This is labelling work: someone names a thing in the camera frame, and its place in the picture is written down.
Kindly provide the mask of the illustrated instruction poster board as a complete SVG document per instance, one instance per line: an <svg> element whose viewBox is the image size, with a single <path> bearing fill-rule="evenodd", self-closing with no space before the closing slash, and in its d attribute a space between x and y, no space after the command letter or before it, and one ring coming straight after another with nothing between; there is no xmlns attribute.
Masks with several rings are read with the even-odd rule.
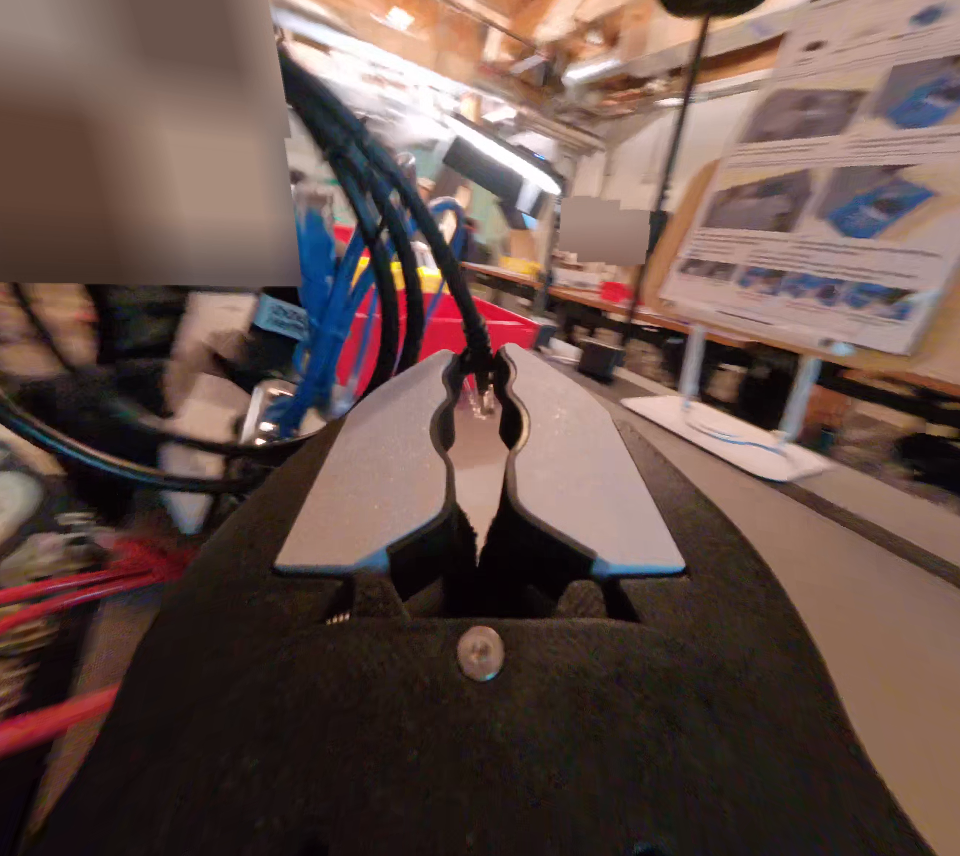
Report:
<svg viewBox="0 0 960 856"><path fill-rule="evenodd" d="M959 0L815 0L657 295L795 346L909 356L958 275Z"/></svg>

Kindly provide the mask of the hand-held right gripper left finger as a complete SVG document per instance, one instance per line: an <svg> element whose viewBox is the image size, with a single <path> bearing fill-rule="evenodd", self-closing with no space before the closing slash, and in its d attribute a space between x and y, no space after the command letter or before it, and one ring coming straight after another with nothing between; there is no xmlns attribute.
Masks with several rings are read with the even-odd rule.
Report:
<svg viewBox="0 0 960 856"><path fill-rule="evenodd" d="M463 382L442 350L384 383L342 419L274 560L284 577L388 578L402 598L468 581L476 536L450 450Z"/></svg>

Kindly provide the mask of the red plastic bin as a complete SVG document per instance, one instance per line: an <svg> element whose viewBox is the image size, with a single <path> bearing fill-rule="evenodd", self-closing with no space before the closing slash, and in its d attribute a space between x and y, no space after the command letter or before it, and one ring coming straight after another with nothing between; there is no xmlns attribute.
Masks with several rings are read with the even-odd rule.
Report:
<svg viewBox="0 0 960 856"><path fill-rule="evenodd" d="M440 350L460 353L466 345L462 331L462 318L456 302L443 283L441 274L432 261L428 247L414 242L417 273L421 286L425 329L419 359L424 359ZM345 338L334 367L328 370L318 384L318 398L329 403L345 387L346 393L358 399L372 378L377 364L380 309L376 284L368 276L369 255L361 254L354 277L353 287L367 284L354 318L346 326ZM507 344L516 344L531 349L539 331L538 324L510 310L505 310L482 299L475 299L476 309L486 320L486 331L493 352Z"/></svg>

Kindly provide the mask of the wooden background desk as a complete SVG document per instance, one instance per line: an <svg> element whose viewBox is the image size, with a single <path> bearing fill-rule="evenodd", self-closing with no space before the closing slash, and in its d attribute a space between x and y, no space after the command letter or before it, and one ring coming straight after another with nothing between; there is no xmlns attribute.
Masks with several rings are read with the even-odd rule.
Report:
<svg viewBox="0 0 960 856"><path fill-rule="evenodd" d="M464 262L464 273L471 281L497 292L530 302L542 294L542 285L536 278L500 267ZM597 329L609 330L618 334L630 332L631 338L654 341L654 332L670 332L687 336L691 326L668 319L645 307L636 308L632 316L628 315L628 306L602 299L599 295L569 286L551 285L548 289L547 304L556 303L561 307L563 319L572 312L575 324L593 325Z"/></svg>

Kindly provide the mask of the black and white light bar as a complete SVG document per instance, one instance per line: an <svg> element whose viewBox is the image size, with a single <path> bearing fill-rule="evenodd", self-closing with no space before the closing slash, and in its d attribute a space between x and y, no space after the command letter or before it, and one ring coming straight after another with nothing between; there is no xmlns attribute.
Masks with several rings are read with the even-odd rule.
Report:
<svg viewBox="0 0 960 856"><path fill-rule="evenodd" d="M566 180L544 157L487 132L460 115L442 164L490 193L510 230L532 230L549 199L562 199Z"/></svg>

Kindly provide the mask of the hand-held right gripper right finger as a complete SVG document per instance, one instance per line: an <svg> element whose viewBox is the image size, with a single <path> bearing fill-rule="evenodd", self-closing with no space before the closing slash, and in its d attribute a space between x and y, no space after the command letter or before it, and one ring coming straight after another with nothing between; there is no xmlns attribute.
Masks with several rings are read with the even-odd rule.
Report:
<svg viewBox="0 0 960 856"><path fill-rule="evenodd" d="M574 581L682 574L686 562L611 414L515 344L495 358L507 449L480 571L558 598Z"/></svg>

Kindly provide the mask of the black power cube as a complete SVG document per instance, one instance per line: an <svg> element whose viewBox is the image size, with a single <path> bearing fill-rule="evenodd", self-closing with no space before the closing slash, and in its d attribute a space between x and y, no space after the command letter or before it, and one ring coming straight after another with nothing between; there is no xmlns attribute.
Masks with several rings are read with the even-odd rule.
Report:
<svg viewBox="0 0 960 856"><path fill-rule="evenodd" d="M622 346L595 338L582 339L579 350L581 354L577 362L577 372L605 384L615 380L626 355Z"/></svg>

